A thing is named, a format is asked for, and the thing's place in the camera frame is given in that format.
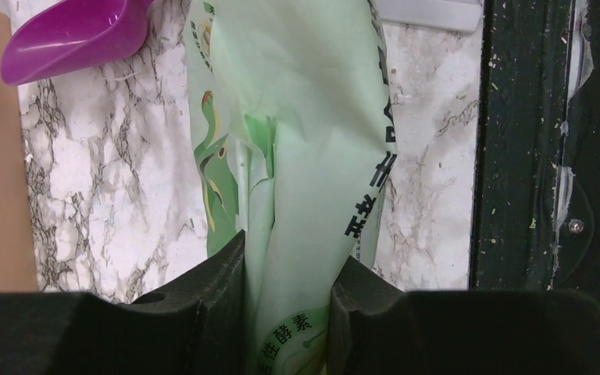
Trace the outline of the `green litter bag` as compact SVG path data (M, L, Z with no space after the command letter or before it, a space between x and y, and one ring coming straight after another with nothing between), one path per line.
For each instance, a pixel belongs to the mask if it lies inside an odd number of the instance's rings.
M246 374L320 374L330 289L375 261L397 158L372 1L193 1L191 146L212 256L245 234Z

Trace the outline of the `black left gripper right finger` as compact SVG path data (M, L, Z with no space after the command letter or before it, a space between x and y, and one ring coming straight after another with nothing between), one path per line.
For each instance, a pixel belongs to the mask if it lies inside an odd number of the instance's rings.
M600 374L600 306L577 291L410 291L349 258L330 374Z

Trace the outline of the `purple litter scoop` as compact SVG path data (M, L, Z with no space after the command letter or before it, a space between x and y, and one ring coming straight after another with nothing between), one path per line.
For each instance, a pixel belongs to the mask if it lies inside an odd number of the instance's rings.
M33 16L10 38L1 77L28 84L133 55L148 33L152 0L67 0Z

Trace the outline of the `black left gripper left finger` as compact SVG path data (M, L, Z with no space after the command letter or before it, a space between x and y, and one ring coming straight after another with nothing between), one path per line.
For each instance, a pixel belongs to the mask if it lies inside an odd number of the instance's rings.
M0 374L239 374L245 236L130 304L0 293Z

